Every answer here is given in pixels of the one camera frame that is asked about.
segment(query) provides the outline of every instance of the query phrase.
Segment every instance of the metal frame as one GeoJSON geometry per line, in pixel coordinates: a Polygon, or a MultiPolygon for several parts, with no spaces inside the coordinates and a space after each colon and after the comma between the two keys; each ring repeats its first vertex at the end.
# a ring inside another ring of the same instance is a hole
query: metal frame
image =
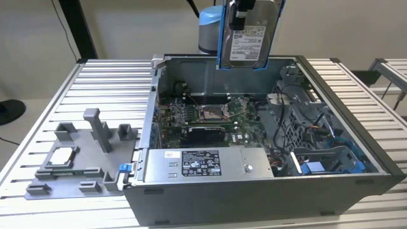
{"type": "MultiPolygon", "coordinates": [[[[312,66],[321,74],[324,80],[330,85],[340,99],[345,102],[352,113],[357,117],[362,126],[368,129],[369,134],[378,141],[390,158],[398,164],[404,173],[407,174],[407,125],[400,120],[400,116],[392,111],[392,108],[382,104],[380,98],[372,93],[370,89],[364,85],[356,75],[348,70],[342,63],[334,63],[330,59],[310,59],[312,66]]],[[[115,107],[109,106],[109,101],[102,101],[101,105],[105,108],[121,109],[123,112],[115,115],[117,118],[126,118],[126,111],[135,111],[137,107],[126,102],[127,97],[135,94],[135,80],[143,77],[150,77],[150,70],[142,69],[150,67],[139,65],[141,70],[133,70],[134,75],[129,74],[130,68],[137,68],[133,64],[142,63],[141,61],[91,61],[87,70],[82,71],[85,78],[101,78],[101,81],[117,75],[117,81],[110,83],[75,83],[75,90],[69,93],[65,90],[71,85],[71,80],[75,78],[78,66],[71,72],[70,77],[65,81],[50,105],[46,108],[34,128],[31,129],[18,151],[15,152],[6,169],[0,173],[0,177],[15,179],[14,183],[0,185],[0,196],[5,193],[11,193],[11,198],[0,199],[0,226],[6,227],[43,227],[46,224],[65,222],[67,228],[129,228],[139,227],[133,210],[125,196],[109,198],[75,198],[75,199],[54,199],[41,201],[25,200],[22,193],[26,192],[27,179],[34,175],[37,170],[35,165],[43,163],[42,155],[29,152],[41,152],[47,150],[53,136],[47,132],[41,132],[43,126],[50,125],[46,121],[58,112],[69,112],[71,109],[73,115],[78,111],[81,103],[99,100],[101,96],[109,96],[119,99],[122,102],[115,107]],[[71,104],[65,104],[59,107],[59,101],[69,99],[71,104]]],[[[62,121],[70,121],[73,117],[65,117],[62,121]]],[[[138,158],[139,152],[135,151],[134,159],[138,158]]],[[[402,181],[386,194],[381,196],[370,196],[364,198],[341,216],[313,217],[302,219],[285,219],[273,221],[258,221],[247,223],[229,223],[222,226],[214,225],[194,225],[191,229],[261,229],[261,228],[406,228],[407,227],[407,179],[402,181]]]]}
{"type": "Polygon", "coordinates": [[[378,71],[404,92],[407,92],[407,60],[376,59],[370,70],[378,71]]]}

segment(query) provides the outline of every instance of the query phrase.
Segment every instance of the white label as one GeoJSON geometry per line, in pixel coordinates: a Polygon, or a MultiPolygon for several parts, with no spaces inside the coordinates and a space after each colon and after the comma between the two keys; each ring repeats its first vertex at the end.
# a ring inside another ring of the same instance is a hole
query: white label
{"type": "Polygon", "coordinates": [[[245,30],[234,31],[231,43],[231,61],[258,61],[266,26],[245,26],[245,30]]]}
{"type": "Polygon", "coordinates": [[[181,158],[181,151],[166,151],[165,158],[181,158]]]}

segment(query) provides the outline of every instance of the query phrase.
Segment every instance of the wire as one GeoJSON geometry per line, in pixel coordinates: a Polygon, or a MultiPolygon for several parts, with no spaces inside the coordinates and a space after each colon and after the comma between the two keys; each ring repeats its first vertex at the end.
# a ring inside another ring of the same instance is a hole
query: wire
{"type": "Polygon", "coordinates": [[[190,5],[191,5],[191,8],[193,8],[194,13],[195,13],[195,16],[199,18],[199,11],[198,11],[198,8],[197,8],[197,5],[195,5],[194,0],[187,0],[187,2],[189,2],[190,5]]]}
{"type": "Polygon", "coordinates": [[[397,108],[398,108],[398,106],[400,106],[400,103],[401,103],[401,100],[398,100],[398,101],[396,102],[394,111],[397,110],[397,108]]]}
{"type": "Polygon", "coordinates": [[[313,123],[313,125],[318,125],[318,123],[320,123],[320,121],[322,120],[322,118],[325,117],[325,112],[322,112],[321,114],[320,114],[320,116],[318,116],[318,118],[317,118],[317,120],[316,120],[316,122],[313,123]]]}
{"type": "Polygon", "coordinates": [[[175,104],[173,104],[171,106],[174,106],[174,107],[178,108],[178,110],[179,110],[179,112],[181,112],[181,120],[179,120],[179,122],[183,121],[185,113],[183,113],[182,109],[181,109],[179,106],[175,105],[175,104]]]}
{"type": "Polygon", "coordinates": [[[283,119],[285,119],[285,113],[286,113],[286,104],[285,104],[285,99],[283,99],[283,94],[287,95],[290,97],[290,95],[285,92],[279,92],[281,94],[281,98],[282,98],[282,112],[281,112],[281,119],[279,119],[279,124],[278,124],[278,129],[274,132],[274,136],[273,136],[273,143],[275,145],[275,147],[282,151],[283,154],[289,155],[289,152],[286,151],[286,149],[283,147],[279,147],[278,143],[277,143],[277,137],[279,135],[279,131],[282,129],[282,125],[283,125],[283,119]]]}
{"type": "Polygon", "coordinates": [[[297,85],[297,84],[287,84],[287,85],[285,85],[285,87],[281,89],[281,92],[282,92],[287,87],[300,87],[301,89],[305,89],[301,85],[297,85]]]}
{"type": "Polygon", "coordinates": [[[15,144],[15,145],[18,145],[18,146],[21,145],[19,143],[17,143],[17,142],[14,142],[14,141],[11,141],[11,140],[7,140],[7,139],[5,139],[5,138],[2,138],[2,137],[0,137],[0,140],[5,141],[5,142],[13,143],[13,144],[15,144]]]}
{"type": "Polygon", "coordinates": [[[354,146],[354,144],[353,144],[349,140],[346,140],[346,139],[342,138],[342,137],[336,137],[336,138],[330,139],[330,140],[326,142],[326,148],[329,149],[329,148],[330,148],[332,142],[333,142],[333,141],[337,141],[337,140],[344,141],[344,142],[352,147],[352,151],[354,152],[354,154],[357,155],[357,157],[360,157],[360,152],[358,152],[357,147],[354,146]]]}
{"type": "Polygon", "coordinates": [[[54,10],[55,10],[55,13],[57,13],[57,16],[58,16],[58,20],[59,20],[59,23],[62,24],[62,27],[65,29],[65,32],[66,32],[66,38],[67,38],[67,41],[69,41],[69,46],[71,48],[71,51],[73,51],[73,54],[74,54],[74,57],[75,57],[75,62],[78,61],[78,57],[77,57],[77,54],[75,54],[75,51],[73,49],[73,45],[71,45],[71,42],[70,42],[70,38],[69,38],[69,32],[67,32],[67,29],[65,27],[65,24],[63,24],[63,21],[62,21],[62,18],[59,16],[59,13],[58,13],[58,10],[57,10],[57,6],[55,6],[55,3],[54,3],[54,0],[51,0],[53,2],[53,6],[54,6],[54,10]]]}
{"type": "Polygon", "coordinates": [[[386,96],[386,94],[388,94],[388,91],[389,91],[389,88],[390,88],[392,85],[393,85],[393,82],[390,82],[390,84],[389,84],[389,86],[388,86],[388,88],[386,88],[386,90],[385,90],[385,93],[384,93],[384,95],[382,95],[382,99],[385,98],[385,96],[386,96]]]}

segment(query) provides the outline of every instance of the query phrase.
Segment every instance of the sticker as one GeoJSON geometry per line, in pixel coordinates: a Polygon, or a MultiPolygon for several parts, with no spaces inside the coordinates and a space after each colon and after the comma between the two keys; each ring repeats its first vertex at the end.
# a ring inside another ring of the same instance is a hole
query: sticker
{"type": "Polygon", "coordinates": [[[221,176],[218,150],[183,151],[183,176],[221,176]]]}
{"type": "Polygon", "coordinates": [[[181,151],[166,151],[165,158],[181,158],[181,151]]]}
{"type": "Polygon", "coordinates": [[[234,31],[231,43],[231,61],[258,61],[266,26],[245,26],[245,30],[234,31]]]}

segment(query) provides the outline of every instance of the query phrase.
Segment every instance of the black cable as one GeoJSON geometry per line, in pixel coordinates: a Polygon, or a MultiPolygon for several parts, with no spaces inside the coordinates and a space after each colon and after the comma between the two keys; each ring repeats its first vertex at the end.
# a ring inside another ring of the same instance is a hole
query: black cable
{"type": "Polygon", "coordinates": [[[195,16],[199,18],[199,11],[198,11],[198,8],[197,8],[197,5],[195,5],[194,0],[187,0],[187,2],[189,2],[190,5],[191,5],[191,8],[193,8],[194,13],[195,13],[195,16]]]}
{"type": "Polygon", "coordinates": [[[73,45],[71,45],[71,42],[70,42],[70,38],[69,38],[69,32],[67,32],[67,29],[65,27],[65,24],[63,24],[63,21],[62,21],[62,18],[59,17],[59,13],[58,13],[58,10],[57,10],[57,6],[55,6],[55,3],[54,3],[54,0],[51,0],[53,2],[53,6],[54,6],[54,10],[55,10],[55,13],[57,13],[57,16],[58,16],[58,20],[59,20],[59,23],[62,24],[62,27],[65,29],[65,32],[66,32],[66,38],[67,38],[67,41],[69,41],[69,45],[70,45],[70,48],[71,48],[71,51],[73,51],[73,54],[75,56],[75,62],[78,61],[78,57],[77,57],[77,54],[75,54],[75,51],[73,49],[73,45]]]}
{"type": "Polygon", "coordinates": [[[178,108],[178,110],[179,110],[179,112],[181,112],[181,118],[183,118],[183,117],[185,117],[185,113],[183,113],[182,109],[179,108],[179,106],[175,105],[175,104],[173,104],[171,106],[174,106],[174,107],[178,108]]]}
{"type": "Polygon", "coordinates": [[[385,98],[385,96],[386,96],[386,94],[388,94],[388,91],[389,91],[389,88],[390,88],[392,85],[393,85],[393,82],[390,82],[390,84],[389,84],[389,86],[388,86],[388,88],[386,88],[386,91],[385,91],[385,93],[384,93],[384,95],[382,95],[382,99],[385,98]]]}
{"type": "Polygon", "coordinates": [[[305,88],[304,88],[301,85],[298,85],[298,84],[287,84],[287,85],[281,89],[281,92],[282,92],[287,87],[300,87],[301,89],[305,90],[305,88]]]}
{"type": "Polygon", "coordinates": [[[398,106],[400,106],[400,103],[401,103],[401,100],[398,100],[398,101],[396,102],[394,111],[397,110],[397,108],[398,108],[398,106]]]}
{"type": "Polygon", "coordinates": [[[274,143],[275,147],[282,151],[282,153],[289,155],[289,152],[286,151],[286,149],[278,145],[277,137],[278,137],[279,131],[282,129],[285,113],[286,113],[286,104],[285,104],[283,94],[287,95],[289,97],[290,97],[290,95],[287,93],[282,92],[282,91],[279,92],[279,94],[281,94],[281,98],[282,98],[282,112],[281,112],[281,119],[279,119],[278,129],[275,130],[274,136],[273,136],[273,143],[274,143]]]}
{"type": "Polygon", "coordinates": [[[5,141],[5,142],[13,143],[13,144],[15,144],[15,145],[18,145],[18,146],[21,145],[19,143],[17,143],[17,142],[14,142],[14,141],[11,141],[11,140],[7,140],[7,139],[5,139],[5,138],[2,138],[2,137],[0,137],[0,140],[5,141]]]}
{"type": "Polygon", "coordinates": [[[322,118],[325,117],[325,112],[322,112],[316,120],[316,122],[313,123],[313,125],[318,125],[320,121],[322,120],[322,118]]]}

